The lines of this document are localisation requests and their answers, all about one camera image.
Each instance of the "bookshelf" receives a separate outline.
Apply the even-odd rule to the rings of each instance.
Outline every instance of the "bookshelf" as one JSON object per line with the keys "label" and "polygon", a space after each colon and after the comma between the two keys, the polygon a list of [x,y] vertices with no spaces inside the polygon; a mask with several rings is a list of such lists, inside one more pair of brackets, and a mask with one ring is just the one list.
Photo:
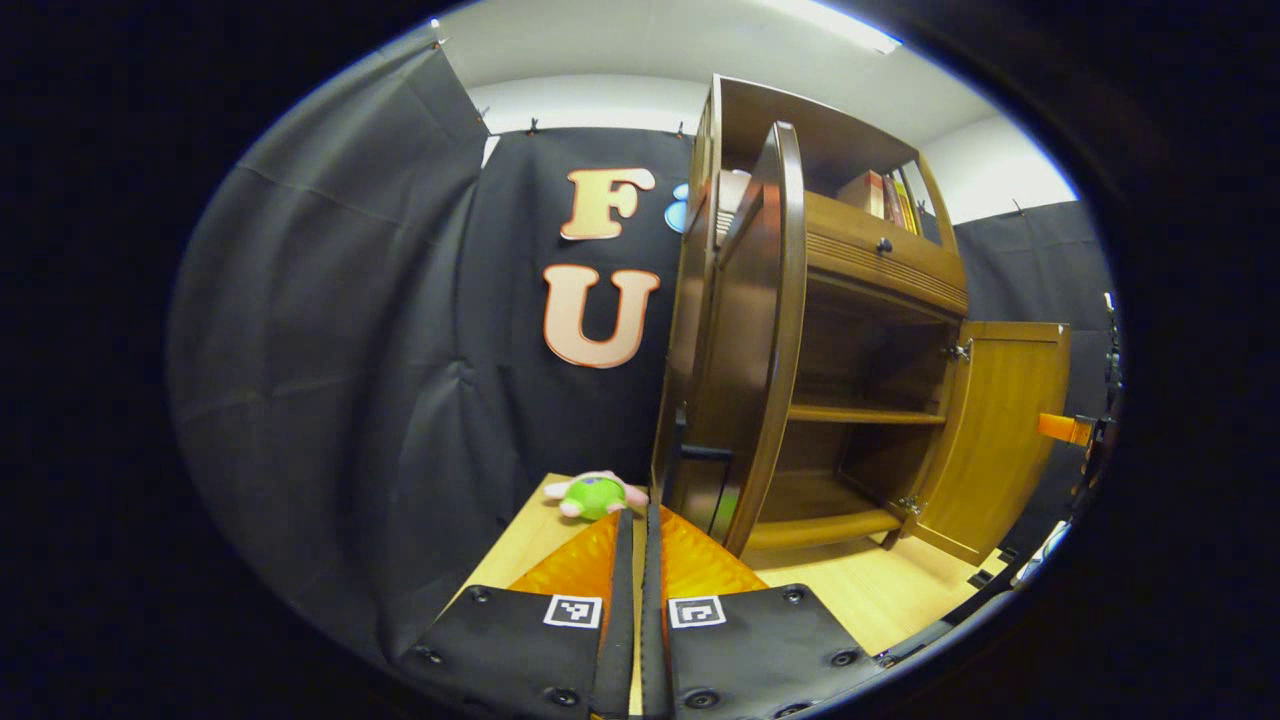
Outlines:
{"label": "bookshelf", "polygon": [[[847,188],[914,164],[933,242]],[[690,167],[657,433],[676,407],[672,509],[730,551],[904,534],[980,562],[1034,489],[1039,413],[1066,393],[1069,329],[970,323],[955,232],[927,160],[856,118],[716,76]]]}

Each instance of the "door hinge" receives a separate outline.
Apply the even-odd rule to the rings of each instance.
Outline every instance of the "door hinge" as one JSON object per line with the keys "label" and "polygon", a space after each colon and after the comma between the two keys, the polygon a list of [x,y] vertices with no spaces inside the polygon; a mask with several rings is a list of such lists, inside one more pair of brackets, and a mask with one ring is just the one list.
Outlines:
{"label": "door hinge", "polygon": [[943,347],[942,352],[952,360],[964,360],[969,363],[973,357],[973,338],[965,341],[964,345],[954,345],[950,347]]}
{"label": "door hinge", "polygon": [[920,502],[920,496],[918,495],[899,498],[897,505],[916,518],[919,518],[920,512],[924,512],[924,509],[929,506],[928,502]]}

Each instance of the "ceiling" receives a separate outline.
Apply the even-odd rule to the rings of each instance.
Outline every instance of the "ceiling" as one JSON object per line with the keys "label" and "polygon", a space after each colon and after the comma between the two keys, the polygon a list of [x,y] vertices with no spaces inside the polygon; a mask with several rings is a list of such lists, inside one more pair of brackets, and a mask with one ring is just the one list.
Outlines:
{"label": "ceiling", "polygon": [[887,55],[771,0],[481,0],[440,15],[468,90],[566,74],[769,85],[920,146],[997,114],[906,46]]}

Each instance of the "wooden floor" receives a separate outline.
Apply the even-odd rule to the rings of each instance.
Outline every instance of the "wooden floor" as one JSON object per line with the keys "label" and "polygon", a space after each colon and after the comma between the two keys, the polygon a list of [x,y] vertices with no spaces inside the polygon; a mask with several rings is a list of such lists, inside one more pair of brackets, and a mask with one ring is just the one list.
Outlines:
{"label": "wooden floor", "polygon": [[[977,591],[969,578],[977,568],[919,538],[902,538],[893,550],[873,536],[801,550],[748,551],[746,562],[772,587],[804,583],[872,655],[887,650],[942,619]],[[997,556],[982,568],[996,575]]]}
{"label": "wooden floor", "polygon": [[[566,480],[547,475],[543,484]],[[589,523],[561,516],[541,486],[512,519],[503,536],[463,584],[506,588]],[[644,512],[636,514],[632,580],[636,637],[644,569]],[[769,585],[804,583],[822,598],[849,634],[870,653],[911,637],[942,619],[977,592],[968,583],[977,569],[918,538],[902,538],[886,551],[879,538],[804,550],[748,551],[742,555]],[[1005,564],[992,553],[983,564],[992,575]],[[640,648],[635,647],[631,712],[640,714]]]}

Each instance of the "stuffed toy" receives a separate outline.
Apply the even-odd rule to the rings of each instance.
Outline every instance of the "stuffed toy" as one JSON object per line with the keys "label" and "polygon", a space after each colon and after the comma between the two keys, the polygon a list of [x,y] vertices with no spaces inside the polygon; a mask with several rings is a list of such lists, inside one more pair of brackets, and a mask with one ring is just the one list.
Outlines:
{"label": "stuffed toy", "polygon": [[547,497],[559,500],[561,514],[566,518],[599,520],[627,505],[645,506],[649,496],[608,470],[582,473],[576,478],[552,483],[543,488]]}

